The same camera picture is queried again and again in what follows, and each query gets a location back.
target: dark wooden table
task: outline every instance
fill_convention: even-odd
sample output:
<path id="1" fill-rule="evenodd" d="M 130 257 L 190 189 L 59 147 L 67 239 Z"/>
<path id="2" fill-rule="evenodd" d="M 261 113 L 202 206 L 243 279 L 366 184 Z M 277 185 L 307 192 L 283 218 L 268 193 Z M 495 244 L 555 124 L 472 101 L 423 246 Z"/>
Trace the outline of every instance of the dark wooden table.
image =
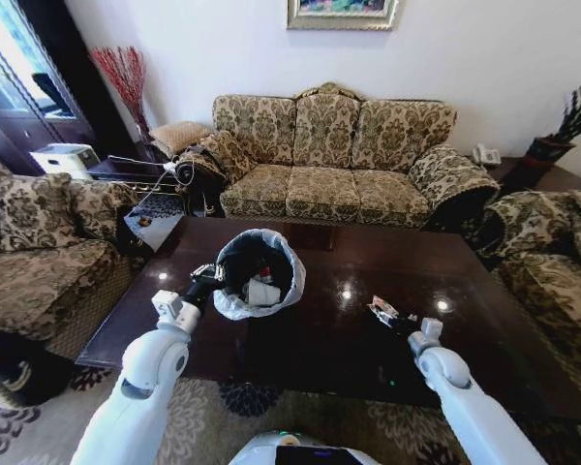
<path id="1" fill-rule="evenodd" d="M 183 291 L 190 271 L 250 228 L 281 232 L 307 269 L 303 298 L 241 322 L 209 302 L 189 377 L 433 406 L 405 337 L 367 310 L 379 295 L 399 310 L 443 321 L 443 344 L 515 414 L 581 423 L 581 394 L 474 253 L 457 235 L 367 227 L 184 218 L 125 293 L 77 363 L 119 368 L 128 344 L 153 329 L 159 289 Z M 442 315 L 437 302 L 453 312 Z"/>
<path id="2" fill-rule="evenodd" d="M 518 161 L 518 158 L 502 158 L 502 163 L 498 167 L 488 169 L 488 173 L 493 179 L 500 181 L 516 166 Z M 570 189 L 581 189 L 581 177 L 560 167 L 553 167 L 542 176 L 534 189 L 545 192 L 563 192 Z"/>

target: vase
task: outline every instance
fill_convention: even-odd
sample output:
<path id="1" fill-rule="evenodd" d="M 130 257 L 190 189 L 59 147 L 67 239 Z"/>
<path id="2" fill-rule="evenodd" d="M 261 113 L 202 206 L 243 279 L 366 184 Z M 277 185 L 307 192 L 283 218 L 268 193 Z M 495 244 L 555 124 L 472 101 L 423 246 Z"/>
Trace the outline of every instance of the vase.
<path id="1" fill-rule="evenodd" d="M 570 142 L 555 142 L 548 138 L 535 138 L 523 158 L 502 178 L 500 197 L 513 192 L 531 190 L 542 176 L 576 145 Z"/>

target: white plastic bag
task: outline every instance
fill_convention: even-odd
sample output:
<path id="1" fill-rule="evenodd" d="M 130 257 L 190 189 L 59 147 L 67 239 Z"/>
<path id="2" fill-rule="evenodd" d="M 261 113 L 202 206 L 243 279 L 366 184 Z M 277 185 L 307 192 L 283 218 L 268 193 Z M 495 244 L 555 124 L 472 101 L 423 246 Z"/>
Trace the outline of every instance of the white plastic bag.
<path id="1" fill-rule="evenodd" d="M 286 294 L 284 300 L 270 307 L 251 307 L 241 300 L 238 295 L 230 294 L 226 289 L 215 291 L 215 293 L 213 293 L 213 303 L 215 304 L 215 308 L 217 308 L 222 315 L 231 320 L 243 320 L 244 318 L 249 317 L 268 317 L 284 307 L 293 305 L 301 298 L 306 282 L 306 268 L 303 266 L 303 263 L 299 257 L 297 257 L 297 254 L 295 254 L 291 249 L 286 238 L 279 232 L 272 230 L 248 230 L 242 232 L 220 251 L 220 254 L 217 257 L 217 263 L 220 263 L 226 255 L 230 254 L 233 251 L 235 244 L 245 236 L 259 238 L 269 247 L 273 247 L 274 249 L 283 252 L 287 259 L 289 259 L 290 266 L 292 267 L 292 283 L 290 284 L 289 292 Z"/>

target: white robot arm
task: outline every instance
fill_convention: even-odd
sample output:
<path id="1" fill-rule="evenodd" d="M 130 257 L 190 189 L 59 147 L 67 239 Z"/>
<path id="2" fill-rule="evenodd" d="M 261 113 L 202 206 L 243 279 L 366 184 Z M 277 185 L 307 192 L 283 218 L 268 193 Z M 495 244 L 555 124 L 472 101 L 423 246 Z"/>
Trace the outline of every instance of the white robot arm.
<path id="1" fill-rule="evenodd" d="M 484 393 L 458 354 L 441 347 L 443 324 L 425 318 L 409 337 L 415 363 L 442 401 L 445 419 L 473 464 L 546 465 L 504 407 Z"/>
<path id="2" fill-rule="evenodd" d="M 192 273 L 185 297 L 159 291 L 153 305 L 157 329 L 133 341 L 123 355 L 111 395 L 88 423 L 72 465 L 152 465 L 168 424 L 168 405 L 188 358 L 188 343 L 204 304 L 223 286 L 213 264 Z"/>
<path id="3" fill-rule="evenodd" d="M 166 291 L 153 297 L 160 314 L 158 328 L 127 348 L 118 381 L 90 420 L 72 465 L 155 462 L 174 385 L 187 363 L 187 345 L 204 303 L 213 290 L 223 286 L 224 272 L 219 266 L 204 265 L 192 278 L 196 284 L 183 298 Z M 442 326 L 437 320 L 424 319 L 422 331 L 412 334 L 409 342 L 418 368 L 442 400 L 445 418 L 472 463 L 545 464 L 504 408 L 480 389 L 467 363 L 441 347 Z M 344 463 L 378 463 L 357 450 L 329 448 L 300 434 L 280 431 L 254 438 L 231 464 L 303 463 L 308 457 L 334 456 L 344 458 Z"/>

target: painting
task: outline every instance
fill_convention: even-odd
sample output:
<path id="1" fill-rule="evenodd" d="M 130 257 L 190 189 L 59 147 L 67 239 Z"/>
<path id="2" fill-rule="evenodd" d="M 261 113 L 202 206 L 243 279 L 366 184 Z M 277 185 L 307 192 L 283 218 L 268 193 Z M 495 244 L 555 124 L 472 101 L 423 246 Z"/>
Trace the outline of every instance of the painting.
<path id="1" fill-rule="evenodd" d="M 398 0 L 287 0 L 289 29 L 392 29 Z"/>

